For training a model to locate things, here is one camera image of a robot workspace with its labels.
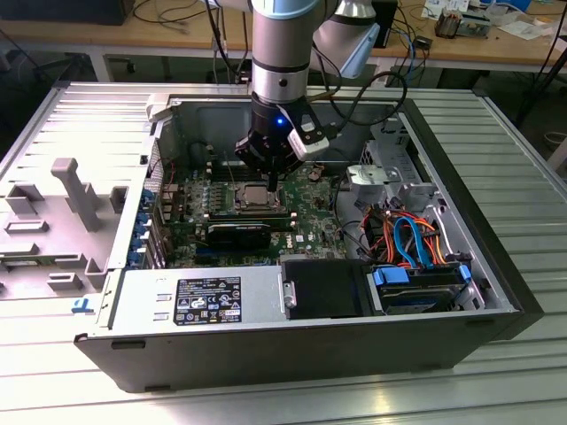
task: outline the robotic arm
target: robotic arm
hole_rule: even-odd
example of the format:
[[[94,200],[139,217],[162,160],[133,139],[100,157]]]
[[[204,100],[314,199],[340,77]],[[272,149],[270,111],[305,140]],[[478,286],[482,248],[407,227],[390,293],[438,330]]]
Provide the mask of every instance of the robotic arm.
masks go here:
[[[309,68],[319,68],[313,43],[343,77],[356,78],[378,35],[374,8],[370,0],[204,1],[209,17],[212,7],[253,11],[252,125],[235,153],[275,191],[279,176],[321,154],[334,136],[306,99]]]

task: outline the side panel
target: side panel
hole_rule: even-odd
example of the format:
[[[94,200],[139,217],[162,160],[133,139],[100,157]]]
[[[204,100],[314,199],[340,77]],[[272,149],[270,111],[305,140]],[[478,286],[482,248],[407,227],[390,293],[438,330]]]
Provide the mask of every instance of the side panel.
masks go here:
[[[77,336],[75,345],[125,391],[180,390],[453,367],[517,316],[137,339]]]
[[[406,100],[404,111],[423,153],[439,175],[498,283],[510,303],[523,312],[522,319],[499,336],[499,339],[511,339],[541,319],[543,310],[413,100]]]

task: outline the black cable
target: black cable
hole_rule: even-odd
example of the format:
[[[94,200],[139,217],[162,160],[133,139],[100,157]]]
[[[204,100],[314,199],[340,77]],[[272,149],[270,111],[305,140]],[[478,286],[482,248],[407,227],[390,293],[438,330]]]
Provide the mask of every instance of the black cable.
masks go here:
[[[348,221],[347,223],[343,224],[342,227],[345,228],[346,226],[351,226],[351,225],[353,225],[353,224],[355,224],[355,223],[356,223],[356,224],[361,224],[361,221],[360,221],[360,220],[350,220],[350,221]]]
[[[248,53],[250,52],[250,46],[248,45],[248,24],[246,23],[246,13],[242,12],[242,29],[245,33],[245,54],[242,56],[240,60],[240,64],[238,64],[238,75],[240,75],[240,71],[242,71],[242,66],[245,64],[246,58],[248,58]]]
[[[394,19],[395,22],[398,22],[400,24],[406,25],[405,22],[398,20],[398,19]],[[400,31],[402,34],[407,34],[409,35],[410,38],[416,38],[416,31],[414,30],[413,27],[411,27],[410,25],[408,25],[406,28],[403,28],[401,26],[398,25],[394,25],[393,29],[397,29],[398,31]],[[406,40],[404,40],[403,38],[400,39],[401,44],[407,49],[408,46],[406,46]]]
[[[421,75],[419,76],[419,81],[417,82],[417,87],[420,87],[422,85],[422,79],[423,79],[423,75],[425,74],[425,69],[427,68],[427,59],[429,59],[429,55],[430,55],[430,50],[429,49],[423,49],[423,70]]]
[[[423,57],[423,60],[419,64],[417,64],[417,66],[411,68],[412,77],[409,80],[407,80],[407,78],[409,76],[410,67],[408,67],[408,70],[404,74],[401,73],[401,69],[400,69],[400,75],[402,75],[404,77],[404,79],[406,79],[406,82],[413,81],[413,80],[416,79],[416,71],[420,67],[422,67],[424,63],[425,63],[425,57]]]
[[[238,70],[234,69],[232,67],[232,65],[229,62],[229,58],[227,57],[226,53],[224,52],[224,49],[222,48],[221,35],[219,34],[219,28],[214,24],[213,12],[211,11],[211,5],[209,4],[208,1],[205,1],[205,7],[206,7],[207,15],[209,16],[209,23],[211,24],[211,29],[213,30],[214,41],[216,42],[216,46],[217,46],[219,53],[221,53],[222,60],[224,61],[224,64],[227,66],[227,68],[234,75],[238,76],[238,74],[237,74]]]
[[[2,34],[2,36],[3,36],[6,40],[8,40],[10,43],[12,43],[12,44],[14,45],[14,47],[15,47],[16,49],[18,49],[18,50],[22,53],[22,55],[24,55],[24,56],[27,58],[27,60],[29,60],[29,61],[31,62],[31,64],[32,64],[33,66],[35,66],[36,69],[38,69],[39,71],[41,71],[41,73],[42,73],[43,75],[45,75],[51,83],[55,82],[55,80],[53,80],[53,78],[51,78],[51,76],[50,76],[48,73],[46,73],[44,69],[42,69],[39,65],[37,65],[37,62],[35,62],[34,59],[33,59],[31,56],[29,56],[29,55],[27,54],[27,52],[26,52],[25,50],[23,50],[23,49],[19,46],[19,44],[17,44],[16,42],[14,42],[13,39],[12,39],[8,34],[6,34],[5,31],[4,31],[2,28],[0,28],[0,34]]]
[[[336,152],[336,153],[338,153],[341,157],[343,157],[343,158],[346,160],[347,163],[354,162],[352,159],[350,159],[349,157],[347,157],[347,155],[346,155],[345,152],[343,152],[343,151],[340,150],[339,148],[329,148],[329,149],[325,150],[324,153],[326,153],[326,152]]]
[[[406,45],[403,42],[403,38],[402,38],[401,33],[398,33],[398,38],[400,38],[400,43],[404,47],[406,47]],[[403,69],[404,65],[406,64],[406,61],[408,60],[410,54],[411,54],[411,48],[408,46],[408,50],[406,51],[406,56],[404,57],[404,60],[401,62],[401,65],[400,65],[400,71]],[[390,88],[392,86],[392,83],[393,83],[393,80],[390,80],[389,82],[386,83],[386,87]],[[400,82],[396,81],[396,87],[399,87],[399,86],[400,86]]]
[[[315,44],[315,42],[313,42],[312,44],[312,49],[315,52],[315,55],[317,56],[317,60],[319,61],[319,67],[321,68],[321,73],[322,73],[322,80],[323,80],[323,84],[325,85],[325,93],[322,93],[320,95],[316,95],[313,97],[310,97],[307,101],[308,102],[314,102],[315,100],[322,100],[322,99],[330,99],[331,104],[334,104],[332,97],[334,95],[336,95],[338,93],[339,90],[341,90],[341,88],[343,87],[343,75],[340,72],[340,70],[338,69],[338,67],[333,63],[332,60],[330,60],[327,56],[325,56],[317,47],[317,44]],[[330,86],[325,82],[326,80],[326,75],[325,75],[325,66],[323,64],[323,60],[325,62],[327,62],[335,71],[335,74],[338,77],[338,83],[337,83],[337,87],[334,88],[333,90],[330,89]]]
[[[427,59],[429,59],[430,50],[429,50],[429,49],[425,49],[425,48],[423,48],[423,47],[421,48],[421,50],[422,50],[422,53],[423,53],[423,60],[422,60],[419,64],[417,64],[417,66],[414,68],[414,71],[415,71],[416,69],[418,69],[420,66],[425,66],[425,61],[427,61]]]
[[[221,9],[217,9],[215,10],[215,14],[214,14],[214,24],[215,26],[218,28],[219,27],[219,22],[221,20]],[[214,50],[213,52],[213,76],[214,76],[214,83],[218,84],[219,83],[219,75],[217,73],[216,70],[216,58],[217,58],[217,53],[218,50]],[[227,71],[227,77],[230,80],[230,70],[225,66],[226,71]]]
[[[322,57],[326,58],[323,54],[320,55],[320,51],[316,50],[315,53],[317,53],[317,57],[319,58],[319,66],[321,67],[321,74],[322,74],[322,79],[323,79],[323,84],[325,85],[325,89],[327,91],[330,91],[329,88],[329,84],[327,83],[326,80],[326,76],[325,76],[325,66],[322,62]],[[340,76],[340,80],[339,83],[342,81],[342,75],[340,73],[340,71],[338,70],[338,67],[332,63],[332,61],[330,61],[328,58],[326,59],[330,64],[332,64],[333,68],[336,70],[336,72],[338,72],[338,75]],[[370,85],[377,79],[385,77],[386,75],[391,75],[396,79],[401,80],[401,84],[403,86],[403,91],[401,94],[401,98],[398,101],[398,103],[396,104],[396,106],[394,107],[394,109],[385,117],[379,119],[379,120],[372,120],[369,122],[363,122],[363,121],[358,121],[358,120],[353,120],[353,114],[354,114],[354,109],[356,108],[356,105],[360,102],[362,95],[364,95],[364,92],[370,87]],[[341,124],[339,124],[337,126],[337,131],[340,132],[340,130],[342,130],[343,128],[346,127],[346,124],[348,124],[349,122],[351,124],[354,124],[355,126],[363,126],[363,127],[369,127],[369,126],[374,126],[376,124],[379,124],[380,122],[383,122],[387,119],[389,119],[390,117],[393,116],[394,113],[396,113],[402,106],[402,104],[404,103],[404,100],[406,100],[406,95],[408,94],[408,85],[406,84],[406,82],[404,81],[403,77],[401,75],[399,75],[398,73],[394,73],[392,71],[385,71],[383,73],[377,73],[376,75],[374,75],[364,86],[362,86],[359,94],[356,96],[356,98],[353,101],[353,104],[351,105],[350,110],[346,113],[343,114],[340,109],[338,109],[338,106],[335,104],[334,100],[331,98],[330,99],[330,105],[332,106],[332,108],[335,110],[335,112],[337,113],[337,115],[339,117],[341,117],[343,119],[343,121],[341,122]]]
[[[172,23],[172,22],[179,22],[182,20],[186,20],[186,19],[191,19],[191,18],[195,18],[198,15],[202,15],[203,13],[205,13],[206,11],[201,11],[201,12],[197,12],[197,13],[193,13],[192,15],[189,16],[183,16],[181,18],[176,18],[176,19],[163,19],[163,20],[153,20],[153,19],[146,19],[146,18],[142,18],[140,15],[137,14],[137,11],[145,4],[148,4],[151,0],[143,0],[140,4],[138,4],[133,10],[132,10],[132,14],[134,15],[134,18],[141,20],[142,22],[148,22],[149,24],[168,24],[168,23]]]
[[[338,213],[337,213],[338,193],[340,191],[340,183],[345,178],[346,178],[346,172],[343,173],[342,177],[338,181],[337,190],[335,191],[335,200],[333,201],[333,214],[335,215],[335,220],[337,221],[338,228],[340,228],[340,230],[343,232],[343,235],[348,237],[351,241],[353,241],[356,245],[358,245],[366,255],[368,255],[370,258],[372,258],[372,254],[370,253],[370,251],[367,250],[366,247],[362,243],[358,242],[358,240],[354,236],[352,236],[350,233],[348,233],[345,230],[345,227],[348,226],[349,224],[351,224],[352,222],[349,221],[345,225],[342,225],[340,220],[338,219]]]
[[[182,11],[184,9],[190,9],[195,4],[197,4],[197,0],[194,0],[193,3],[187,4],[186,6],[170,7],[169,9],[165,9],[163,12],[161,12],[158,8],[158,0],[154,0],[156,14],[158,15],[158,19],[161,20],[161,22],[159,24],[161,26],[163,26],[164,28],[173,29],[174,31],[180,32],[182,34],[187,34],[186,30],[184,28],[182,28],[182,26],[185,25],[185,22],[174,22],[174,24],[177,24],[180,27],[170,26],[170,24],[168,24],[167,22],[164,22],[165,20],[167,20],[165,15],[166,15],[166,13],[170,13],[170,12],[173,12],[173,11]]]
[[[545,62],[541,66],[541,69],[538,72],[537,77],[535,78],[533,84],[531,85],[531,87],[529,89],[530,95],[524,97],[524,100],[520,104],[520,109],[517,113],[516,122],[515,122],[517,128],[520,128],[522,126],[522,124],[524,123],[525,117],[530,113],[530,110],[532,109],[533,105],[535,104],[538,97],[540,96],[540,93],[538,93],[539,92],[538,82],[540,81],[540,77],[543,74],[543,71],[545,70],[546,66],[548,65],[549,59],[551,58],[551,54],[553,53],[553,50],[555,49],[557,39],[559,38],[559,34],[561,34],[561,29],[563,28],[563,22],[565,20],[565,14],[566,13],[567,13],[567,3],[565,4],[565,7],[563,8],[563,13],[561,14],[561,19],[559,20],[559,27],[557,28],[557,33],[555,34],[555,38],[553,40],[553,43],[551,44],[551,47],[549,48],[548,56],[546,57]]]
[[[408,6],[402,6],[401,8],[407,9],[408,7],[411,8],[411,9],[408,9],[409,16],[411,16],[413,19],[418,20],[420,22],[425,22],[425,24],[418,27],[416,29],[416,31],[422,31],[427,26],[427,24],[431,21],[430,18],[435,17],[435,13],[433,13],[433,11],[427,6],[421,6],[420,4],[410,4]],[[416,16],[415,14],[413,14],[412,12],[417,10],[417,9],[421,9],[422,11],[427,11],[427,17],[422,18],[421,16]]]
[[[356,106],[358,105],[358,103],[361,101],[362,96],[364,95],[366,90],[369,89],[369,87],[372,85],[372,83],[374,81],[376,81],[376,80],[378,80],[382,77],[387,77],[387,76],[391,76],[391,77],[394,77],[394,78],[400,80],[401,86],[402,86],[401,97],[400,97],[400,99],[398,99],[398,102],[393,107],[393,109],[389,113],[387,113],[384,117],[379,118],[377,120],[372,120],[372,121],[367,121],[367,122],[353,120],[354,110],[356,109]],[[406,100],[407,95],[408,95],[408,85],[406,84],[406,81],[404,80],[404,78],[401,75],[399,75],[398,73],[395,73],[393,71],[384,71],[382,73],[377,73],[364,86],[362,86],[358,95],[356,95],[356,98],[354,99],[353,104],[351,105],[351,108],[346,113],[346,117],[343,119],[343,122],[341,122],[337,126],[337,131],[340,132],[343,128],[346,127],[346,125],[349,122],[351,124],[354,124],[355,126],[369,127],[369,126],[375,126],[376,124],[379,124],[381,122],[388,120],[390,117],[393,116],[394,113],[396,113],[401,108],[401,106],[404,104],[404,101]]]
[[[541,69],[538,72],[538,76],[535,78],[534,84],[537,84],[537,82],[540,80],[540,77],[543,74],[543,71],[546,69],[546,66],[548,65],[549,58],[551,58],[551,53],[553,53],[553,50],[555,48],[555,44],[557,43],[557,39],[559,38],[559,34],[561,34],[561,29],[563,28],[563,21],[565,20],[565,13],[567,13],[567,3],[565,4],[565,7],[563,8],[563,13],[561,14],[561,20],[559,21],[559,27],[557,29],[557,34],[555,34],[555,38],[553,40],[553,43],[551,44],[551,48],[549,49],[548,57],[546,58],[546,61],[543,63],[543,65],[541,66]]]
[[[219,20],[217,20],[216,27],[217,28],[219,27]],[[221,28],[222,28],[222,40],[224,41],[224,44],[226,45],[227,27],[226,27],[225,22],[224,22],[224,9],[223,8],[221,8]],[[228,50],[226,51],[226,55],[227,55],[227,58],[228,58],[229,57],[229,51]],[[230,78],[230,70],[229,70],[228,65],[227,65],[227,78],[229,79],[229,84],[232,84],[232,79]]]
[[[404,20],[401,21],[401,20],[399,20],[399,19],[394,19],[393,21],[394,21],[394,22],[399,22],[400,24],[405,25],[405,26],[406,26],[406,30],[404,31],[404,29],[403,29],[403,28],[400,28],[400,27],[394,27],[394,28],[397,28],[397,29],[399,29],[400,31],[405,32],[405,33],[408,35],[408,37],[409,37],[409,42],[412,43],[413,40],[415,40],[416,37],[417,37],[416,30],[415,30],[411,25],[409,25],[409,23],[408,23],[408,17],[406,16],[406,13],[405,13],[405,12],[401,9],[401,7],[399,7],[399,6],[398,6],[398,11],[400,12],[401,17],[402,17]],[[405,44],[403,38],[401,37],[401,34],[400,34],[400,33],[398,33],[398,37],[400,38],[400,42],[401,42],[402,46],[404,46],[404,47],[406,47],[406,48],[408,49],[408,51],[406,52],[406,56],[404,57],[404,60],[401,62],[401,65],[400,65],[400,70],[401,70],[401,69],[404,67],[404,65],[406,64],[406,61],[408,60],[409,55],[411,54],[411,46],[410,46],[410,45],[406,46],[406,44]],[[390,83],[387,84],[386,87],[391,87],[391,86],[392,86],[392,82],[393,82],[393,80],[390,81]]]

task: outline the power supply label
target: power supply label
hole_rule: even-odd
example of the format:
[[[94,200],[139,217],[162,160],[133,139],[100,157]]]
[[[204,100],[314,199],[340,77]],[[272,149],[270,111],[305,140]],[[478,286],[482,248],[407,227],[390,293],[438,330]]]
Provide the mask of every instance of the power supply label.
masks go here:
[[[177,281],[174,323],[212,325],[242,321],[240,277]]]

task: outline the motherboard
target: motherboard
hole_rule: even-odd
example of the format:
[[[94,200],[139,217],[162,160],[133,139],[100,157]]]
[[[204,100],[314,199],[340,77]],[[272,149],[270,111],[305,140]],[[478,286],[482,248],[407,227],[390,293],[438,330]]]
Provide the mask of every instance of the motherboard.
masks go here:
[[[237,167],[193,170],[171,179],[160,206],[167,267],[343,259],[344,236],[332,211],[334,177],[322,166],[303,166],[281,181],[276,192]]]

